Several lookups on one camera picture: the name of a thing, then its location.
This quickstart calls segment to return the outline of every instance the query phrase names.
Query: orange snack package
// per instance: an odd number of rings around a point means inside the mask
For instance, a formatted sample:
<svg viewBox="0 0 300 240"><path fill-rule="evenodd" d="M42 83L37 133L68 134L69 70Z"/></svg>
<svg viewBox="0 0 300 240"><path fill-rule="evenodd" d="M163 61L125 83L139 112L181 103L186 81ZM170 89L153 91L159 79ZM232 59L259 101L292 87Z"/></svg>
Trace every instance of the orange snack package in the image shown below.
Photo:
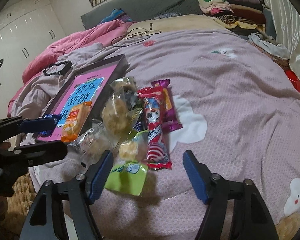
<svg viewBox="0 0 300 240"><path fill-rule="evenodd" d="M90 113L91 105L92 102L88 101L71 108L66 122L62 128L61 141L72 142L77 139L81 128Z"/></svg>

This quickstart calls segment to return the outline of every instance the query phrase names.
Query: blue gripper pad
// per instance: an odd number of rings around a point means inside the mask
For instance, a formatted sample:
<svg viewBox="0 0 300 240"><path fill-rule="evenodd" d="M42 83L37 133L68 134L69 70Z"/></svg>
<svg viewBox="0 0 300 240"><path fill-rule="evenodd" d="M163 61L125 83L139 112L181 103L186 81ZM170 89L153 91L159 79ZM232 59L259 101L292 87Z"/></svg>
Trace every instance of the blue gripper pad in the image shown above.
<svg viewBox="0 0 300 240"><path fill-rule="evenodd" d="M101 157L101 159L99 160L102 163L98 171L96 172L94 178L92 179L90 185L91 188L90 188L89 199L91 203L94 203L96 200L100 198L102 190L108 179L109 173L112 169L113 160L114 158L110 151L107 152L104 158Z"/></svg>
<svg viewBox="0 0 300 240"><path fill-rule="evenodd" d="M201 165L202 164L197 161L192 151L188 150L183 153L183 166L190 179L194 192L198 199L202 200L204 204L208 204L209 197L207 195L206 183L199 171Z"/></svg>

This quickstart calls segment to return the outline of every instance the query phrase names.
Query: blue label with chinese characters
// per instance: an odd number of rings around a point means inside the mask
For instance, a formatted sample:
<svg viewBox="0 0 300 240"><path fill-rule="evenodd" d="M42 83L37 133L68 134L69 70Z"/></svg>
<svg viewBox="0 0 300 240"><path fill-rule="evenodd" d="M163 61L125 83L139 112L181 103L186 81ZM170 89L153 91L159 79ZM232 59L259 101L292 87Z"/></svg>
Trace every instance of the blue label with chinese characters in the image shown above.
<svg viewBox="0 0 300 240"><path fill-rule="evenodd" d="M66 119L70 113L70 110L73 106L82 104L84 102L91 101L96 91L99 89L100 84L103 81L102 78L94 78L90 79L85 83L77 85L74 92L71 94L69 99L67 100L65 106L61 111L61 119L58 122L58 126L62 126L65 124Z"/></svg>

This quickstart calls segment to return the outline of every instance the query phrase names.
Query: blue snack package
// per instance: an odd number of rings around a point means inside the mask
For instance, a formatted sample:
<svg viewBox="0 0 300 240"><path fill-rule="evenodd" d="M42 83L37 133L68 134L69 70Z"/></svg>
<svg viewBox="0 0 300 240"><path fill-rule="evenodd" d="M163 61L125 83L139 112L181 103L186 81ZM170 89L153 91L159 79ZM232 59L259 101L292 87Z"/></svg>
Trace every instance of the blue snack package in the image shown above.
<svg viewBox="0 0 300 240"><path fill-rule="evenodd" d="M43 118L54 118L54 123L55 125L57 125L57 123L60 121L61 119L61 114L46 114ZM52 135L54 129L53 130L50 130L50 131L43 131L43 132L40 132L40 136L41 137L49 137L50 135Z"/></svg>

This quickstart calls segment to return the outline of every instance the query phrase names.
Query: black cable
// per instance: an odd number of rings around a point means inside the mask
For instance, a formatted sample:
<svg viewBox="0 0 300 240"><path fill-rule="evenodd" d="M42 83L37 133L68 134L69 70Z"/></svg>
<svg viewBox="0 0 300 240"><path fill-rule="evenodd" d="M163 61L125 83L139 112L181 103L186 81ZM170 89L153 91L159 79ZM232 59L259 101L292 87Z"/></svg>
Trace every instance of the black cable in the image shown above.
<svg viewBox="0 0 300 240"><path fill-rule="evenodd" d="M137 33L134 33L134 34L130 34L131 32L133 32L137 29L143 29L144 31L143 32L137 32ZM151 38L152 35L159 34L159 33L162 33L162 31L153 31L152 30L152 23L150 23L150 29L149 30L147 30L146 28L143 28L143 27L132 29L131 31L128 32L128 34L126 34L126 35L124 34L124 35L121 35L119 37L114 38L111 41L111 46L115 47L115 48L128 47L130 45L134 45L134 44L137 44L137 43L144 42L144 41L148 40L149 38ZM141 41L136 41L136 42L128 44L128 45L119 45L119 46L114 45L114 43L115 43L114 41L119 39L119 38L128 37L128 39L130 39L130 38L136 38L137 36L144 37L144 39L142 39Z"/></svg>

